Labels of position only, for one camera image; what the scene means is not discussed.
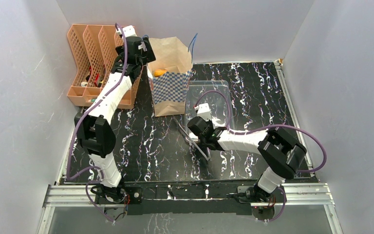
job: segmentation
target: white panel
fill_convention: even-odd
[[[283,58],[313,0],[57,0],[69,23],[132,24],[138,35],[177,36],[194,62]]]
[[[55,0],[0,1],[0,233],[35,233],[76,108],[69,24]]]
[[[315,1],[284,72],[301,127],[328,151],[318,175],[344,232],[374,233],[374,1]]]

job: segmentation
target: clear plastic container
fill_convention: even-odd
[[[191,139],[197,140],[197,137],[190,132],[187,127],[187,123],[197,116],[194,110],[194,105],[201,95],[209,90],[217,90],[224,94],[227,98],[228,103],[217,93],[209,93],[203,97],[199,104],[208,103],[211,110],[211,117],[213,121],[217,121],[219,125],[226,125],[228,108],[231,109],[230,89],[228,83],[225,80],[192,80],[188,84],[188,90],[186,95],[185,105],[185,129]],[[230,127],[234,129],[233,118],[229,120]]]

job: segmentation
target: purple cable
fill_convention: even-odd
[[[299,173],[311,173],[311,172],[316,172],[320,169],[322,169],[322,167],[326,164],[326,161],[327,161],[327,153],[326,153],[326,150],[325,150],[325,147],[322,145],[322,143],[312,134],[310,134],[309,132],[303,130],[303,129],[300,129],[300,128],[296,128],[296,127],[293,127],[293,126],[290,126],[290,125],[284,125],[284,124],[273,124],[273,125],[269,125],[269,126],[264,126],[264,127],[261,127],[261,128],[258,128],[258,129],[254,129],[254,130],[250,130],[250,131],[234,131],[232,129],[230,129],[230,119],[232,118],[232,111],[230,110],[229,108],[229,105],[228,105],[228,102],[227,102],[227,98],[226,96],[219,92],[219,91],[216,91],[216,90],[210,90],[210,91],[207,91],[207,92],[204,92],[203,95],[201,95],[201,97],[199,97],[199,99],[197,100],[196,104],[194,106],[197,106],[198,103],[200,102],[200,100],[207,94],[209,93],[217,93],[219,95],[221,95],[223,97],[223,99],[226,101],[226,104],[227,104],[227,124],[226,124],[226,128],[228,129],[228,131],[230,133],[233,133],[235,135],[246,135],[246,134],[251,134],[251,133],[254,133],[254,132],[258,132],[258,131],[263,131],[263,130],[266,130],[266,129],[271,129],[271,128],[288,128],[288,129],[292,129],[292,130],[295,130],[295,131],[298,131],[298,132],[301,132],[303,134],[306,134],[308,135],[312,140],[314,140],[316,142],[316,144],[318,144],[318,146],[320,147],[320,149],[322,150],[323,152],[323,161],[322,163],[316,167],[316,168],[313,168],[311,170],[299,170],[298,172]]]
[[[268,219],[267,222],[271,222],[271,221],[275,221],[276,219],[278,219],[280,217],[280,215],[283,213],[284,211],[284,206],[287,202],[287,197],[286,197],[286,193],[284,192],[284,190],[281,188],[281,187],[278,187],[278,189],[281,191],[281,193],[283,194],[283,205],[281,206],[281,209],[278,213],[277,216],[273,217],[272,219]]]
[[[116,87],[118,87],[118,85],[121,84],[121,81],[124,77],[124,73],[125,73],[125,70],[127,69],[127,41],[125,40],[125,35],[124,35],[124,29],[121,27],[121,25],[119,25],[118,23],[115,23],[115,28],[116,29],[120,29],[121,30],[121,34],[122,34],[122,39],[123,39],[123,42],[124,42],[124,66],[123,66],[123,73],[121,73],[121,77],[120,77],[120,80],[118,81],[118,83],[116,85],[114,85],[114,87],[112,87],[106,94],[105,96],[102,97],[102,99],[100,101],[98,101],[96,104],[92,105],[87,111],[84,112],[84,114],[82,115],[82,117],[79,119],[78,123],[76,123],[76,126],[75,126],[75,129],[74,129],[74,132],[73,132],[73,135],[72,135],[72,139],[71,139],[71,143],[70,143],[70,148],[69,148],[69,151],[68,151],[68,160],[67,160],[67,172],[66,172],[66,180],[74,180],[76,179],[79,175],[81,175],[83,172],[87,171],[87,170],[90,170],[90,169],[97,169],[97,170],[100,170],[101,172],[101,177],[103,178],[103,173],[101,171],[101,168],[97,167],[97,166],[91,166],[91,167],[87,167],[87,168],[84,168],[82,169],[81,171],[79,171],[77,174],[75,174],[74,176],[70,177],[70,169],[71,169],[71,158],[72,158],[72,151],[73,151],[73,148],[74,148],[74,142],[75,142],[75,138],[76,138],[76,134],[78,132],[78,128],[81,126],[82,124],[82,121],[84,120],[84,118],[93,110],[95,109],[95,107],[99,106],[102,101],[104,100],[104,98],[106,96],[108,96],[108,94],[110,94],[114,89],[116,89]]]
[[[94,202],[94,200],[91,198],[90,193],[88,192],[88,186],[89,186],[90,184],[98,184],[98,183],[100,183],[99,180],[91,180],[91,181],[88,181],[88,183],[85,185],[85,193],[87,194],[87,197],[88,197],[88,199],[90,200],[91,204],[93,204],[93,205],[97,208],[97,210],[98,210],[101,214],[103,214],[103,215],[105,216],[105,218],[106,218],[108,221],[114,223],[115,220],[114,220],[113,218],[109,217],[106,213],[104,213],[104,211],[103,211],[99,206],[97,206],[97,204],[96,204],[96,203]]]

